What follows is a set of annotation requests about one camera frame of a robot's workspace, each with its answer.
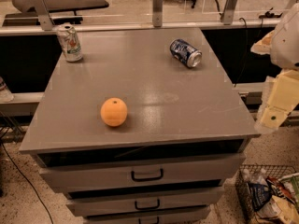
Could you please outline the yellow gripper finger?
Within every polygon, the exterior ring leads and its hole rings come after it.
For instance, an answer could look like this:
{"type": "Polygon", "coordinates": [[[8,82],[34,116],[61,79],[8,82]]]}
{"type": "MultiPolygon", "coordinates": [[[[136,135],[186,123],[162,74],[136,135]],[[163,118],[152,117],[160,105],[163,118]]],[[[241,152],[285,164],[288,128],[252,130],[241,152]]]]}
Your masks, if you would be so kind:
{"type": "Polygon", "coordinates": [[[260,122],[269,129],[277,129],[299,105],[299,72],[282,70],[272,82],[272,89],[264,102],[260,122]]]}
{"type": "Polygon", "coordinates": [[[266,34],[262,39],[252,45],[250,51],[259,55],[270,55],[272,50],[272,38],[274,31],[266,34]]]}

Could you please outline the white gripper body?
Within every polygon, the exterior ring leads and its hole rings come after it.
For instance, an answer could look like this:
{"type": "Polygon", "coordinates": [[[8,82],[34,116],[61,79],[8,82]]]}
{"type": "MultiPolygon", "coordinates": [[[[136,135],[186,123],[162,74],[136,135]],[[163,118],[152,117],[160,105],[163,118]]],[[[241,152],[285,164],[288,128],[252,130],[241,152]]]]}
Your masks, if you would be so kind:
{"type": "Polygon", "coordinates": [[[282,69],[299,69],[299,4],[295,3],[276,26],[270,49],[271,62],[282,69]]]}

